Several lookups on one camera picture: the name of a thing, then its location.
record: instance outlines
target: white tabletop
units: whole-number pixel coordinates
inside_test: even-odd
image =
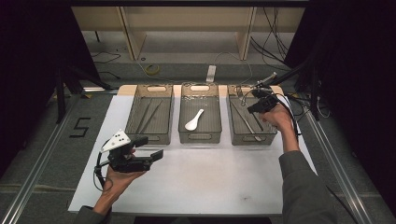
[[[133,96],[114,96],[92,149],[78,188],[69,206],[95,205],[101,192],[93,185],[93,167],[103,143],[124,130]],[[231,144],[226,97],[220,99],[222,133],[219,144],[180,144],[180,95],[175,93],[169,146],[143,146],[136,156],[164,149],[163,158],[137,178],[113,205],[113,212],[139,216],[266,216],[282,212],[282,176],[278,158],[282,141],[278,133],[271,146]],[[304,139],[300,149],[315,170]]]

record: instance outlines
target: floor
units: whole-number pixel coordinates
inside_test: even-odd
[[[174,80],[175,83],[183,78],[192,81],[205,81],[207,67],[210,64],[217,66],[215,80],[225,84],[239,83],[249,77],[249,82],[254,82],[268,77],[275,71],[281,75],[286,72],[284,70],[288,70],[278,61],[265,59],[264,62],[260,53],[253,48],[249,49],[246,61],[239,61],[232,33],[149,33],[137,62],[130,60],[122,33],[100,32],[100,43],[97,42],[94,32],[83,32],[83,34],[93,60],[97,62],[95,64],[98,71],[101,72],[101,79],[112,86],[120,86],[125,83],[155,83],[159,81],[158,78]],[[262,44],[267,34],[253,34],[253,36]],[[288,46],[292,40],[292,34],[281,34],[281,36],[284,44]],[[267,48],[278,57],[281,56],[273,38],[267,43]],[[139,65],[145,66],[151,63],[158,64],[161,68],[161,72],[155,78],[145,76]],[[285,92],[294,92],[294,80],[295,78],[292,78],[282,84]],[[85,87],[92,85],[87,81],[82,83]],[[300,97],[305,97],[303,92],[299,94]],[[67,117],[60,136],[56,139],[56,145],[48,155],[43,169],[37,174],[37,182],[32,194],[27,198],[21,214],[17,216],[18,223],[71,223],[73,221],[76,214],[67,212],[67,208],[91,154],[94,140],[101,128],[111,97],[111,93],[104,92],[87,93],[82,96],[66,94],[70,115]],[[293,101],[291,101],[291,105],[295,114],[302,112],[296,118],[299,120],[298,124],[305,143],[318,175],[335,192],[335,195],[349,207],[343,187],[334,174],[317,133],[314,132],[314,127],[318,124],[323,127],[332,150],[346,171],[353,189],[361,199],[370,220],[367,223],[396,223],[395,217],[383,202],[370,178],[353,156],[337,119],[330,114],[326,119],[321,116],[319,122],[313,122],[309,112],[305,113]],[[322,111],[324,115],[329,113],[325,108]],[[73,138],[71,135],[82,134],[81,130],[75,129],[80,118],[89,118],[82,119],[79,123],[80,126],[89,127],[89,129],[83,137]],[[43,148],[51,147],[47,143],[48,139],[53,137],[53,131],[58,127],[55,124],[56,119],[56,99],[51,98],[45,114],[40,118],[39,125],[35,127],[35,132],[27,141],[26,149],[19,153],[0,180],[0,217],[7,213],[7,209],[18,195],[35,163],[42,158]],[[339,223],[353,223],[349,214],[335,198],[334,206]],[[273,223],[282,223],[280,216],[270,217],[270,219]],[[135,220],[136,223],[142,223],[142,218],[135,219],[128,215],[115,214],[111,223],[134,223]],[[175,223],[189,223],[189,221],[182,218]],[[239,223],[246,223],[246,220],[241,220]]]

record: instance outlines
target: plastic spoon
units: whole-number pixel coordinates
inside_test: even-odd
[[[204,110],[200,109],[197,115],[195,115],[195,118],[190,120],[190,122],[188,122],[184,127],[189,131],[194,131],[198,125],[198,118],[201,116],[202,113],[204,113]]]

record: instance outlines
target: gray carpet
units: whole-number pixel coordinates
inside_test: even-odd
[[[161,73],[155,77],[202,82],[205,81],[208,64],[160,64],[160,67]],[[134,63],[97,64],[97,68],[100,72],[111,72],[121,77],[121,79],[116,79],[110,74],[101,74],[104,82],[115,87],[125,84],[164,83],[163,80],[147,78],[141,68]],[[251,65],[251,69],[254,75],[249,83],[263,79],[274,71],[273,68],[264,65]],[[235,84],[245,80],[249,76],[247,65],[220,64],[218,65],[215,81],[219,84]],[[91,85],[87,81],[83,81],[83,84]],[[288,80],[282,85],[283,90],[285,92],[293,92],[292,84],[293,80]],[[77,187],[82,171],[91,154],[92,146],[105,118],[111,98],[112,95],[95,94],[91,98],[84,98],[78,101],[69,122],[65,126],[62,138],[53,151],[46,169],[38,180],[38,185],[46,185],[59,189],[56,191],[53,189],[35,189],[28,204],[26,204],[19,223],[71,223],[73,221],[75,214],[67,212],[67,207],[70,204],[74,189]],[[300,109],[296,104],[292,104],[292,106],[295,112]],[[52,102],[49,104],[46,113],[40,118],[39,125],[36,127],[36,131],[30,138],[30,141],[28,141],[26,149],[20,152],[0,180],[0,184],[2,185],[2,190],[0,191],[1,216],[5,213],[12,197],[18,190],[18,187],[5,190],[3,186],[9,184],[20,185],[23,183],[54,129],[56,118],[56,103]],[[84,137],[71,138],[70,135],[72,134],[82,133],[82,130],[74,130],[78,118],[91,118],[80,122],[80,126],[88,127],[89,130]],[[347,141],[340,127],[337,125],[336,119],[321,119],[320,123],[328,134],[334,150],[345,166],[355,188],[362,197],[373,222],[396,223],[395,217],[384,204],[374,185],[371,183],[370,178],[368,178],[359,164],[359,161],[352,156]],[[332,173],[332,169],[320,148],[318,139],[315,137],[307,119],[302,118],[299,121],[299,125],[313,162],[318,170],[318,175],[341,199],[345,200]],[[339,216],[339,223],[352,223],[345,209],[335,199],[334,206]],[[281,217],[271,217],[271,220],[273,223],[282,223]],[[115,214],[112,223],[133,223],[133,221],[134,219],[130,216]]]

